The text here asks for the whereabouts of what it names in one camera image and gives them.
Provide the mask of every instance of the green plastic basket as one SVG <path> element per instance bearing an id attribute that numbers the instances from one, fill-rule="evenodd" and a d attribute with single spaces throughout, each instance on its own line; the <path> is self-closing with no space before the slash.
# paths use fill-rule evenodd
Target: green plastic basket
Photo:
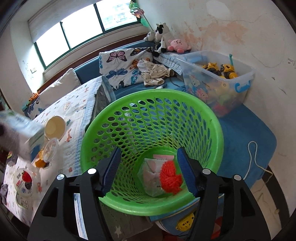
<path id="1" fill-rule="evenodd" d="M 137 177 L 144 158 L 176 156 L 184 146 L 190 158 L 217 172 L 224 141 L 220 123 L 205 103 L 190 94 L 163 89 L 130 94 L 99 113 L 82 141 L 82 171 L 109 157 L 115 146 L 121 148 L 122 160 L 111 191 L 100 200 L 123 213 L 153 216 L 181 208 L 194 197 L 185 182 L 177 195 L 148 196 Z M 181 173 L 176 158 L 175 164 Z"/>

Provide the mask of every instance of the pink butterfly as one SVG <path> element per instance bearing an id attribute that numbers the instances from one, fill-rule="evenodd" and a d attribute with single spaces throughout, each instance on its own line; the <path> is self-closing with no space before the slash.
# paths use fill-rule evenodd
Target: pink butterfly
<path id="1" fill-rule="evenodd" d="M 124 51 L 122 51 L 122 50 L 121 51 L 118 51 L 118 52 L 114 51 L 114 52 L 110 53 L 110 57 L 108 58 L 107 63 L 110 63 L 114 59 L 117 59 L 118 63 L 119 63 L 119 60 L 118 59 L 126 62 L 127 59 L 125 57 L 125 54 L 126 53 Z"/>

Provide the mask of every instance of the transparent storage bin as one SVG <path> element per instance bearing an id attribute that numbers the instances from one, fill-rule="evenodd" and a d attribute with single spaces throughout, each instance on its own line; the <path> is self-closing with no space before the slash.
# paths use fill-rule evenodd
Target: transparent storage bin
<path id="1" fill-rule="evenodd" d="M 186 90 L 205 102 L 218 117 L 228 114 L 242 104 L 255 71 L 250 66 L 233 59 L 237 78 L 224 79 L 202 68 L 209 62 L 230 64 L 229 56 L 213 51 L 199 51 L 177 57 L 183 73 Z"/>

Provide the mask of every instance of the butterfly print pillow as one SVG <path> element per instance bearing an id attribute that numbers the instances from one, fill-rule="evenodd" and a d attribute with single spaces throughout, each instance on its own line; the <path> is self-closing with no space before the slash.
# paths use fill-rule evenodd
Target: butterfly print pillow
<path id="1" fill-rule="evenodd" d="M 151 48 L 130 48 L 102 52 L 99 55 L 100 73 L 109 80 L 113 90 L 144 82 L 138 69 L 140 60 L 152 61 Z"/>

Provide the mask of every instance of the window pane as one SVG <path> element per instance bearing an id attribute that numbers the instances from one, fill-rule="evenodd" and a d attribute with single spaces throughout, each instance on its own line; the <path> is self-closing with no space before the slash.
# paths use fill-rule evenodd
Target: window pane
<path id="1" fill-rule="evenodd" d="M 36 43 L 46 66 L 69 50 L 60 23 L 46 31 Z"/>
<path id="2" fill-rule="evenodd" d="M 72 13 L 62 22 L 71 48 L 103 33 L 93 5 Z"/>
<path id="3" fill-rule="evenodd" d="M 137 18 L 130 13 L 130 2 L 130 0 L 102 0 L 96 3 L 106 30 L 137 21 Z"/>

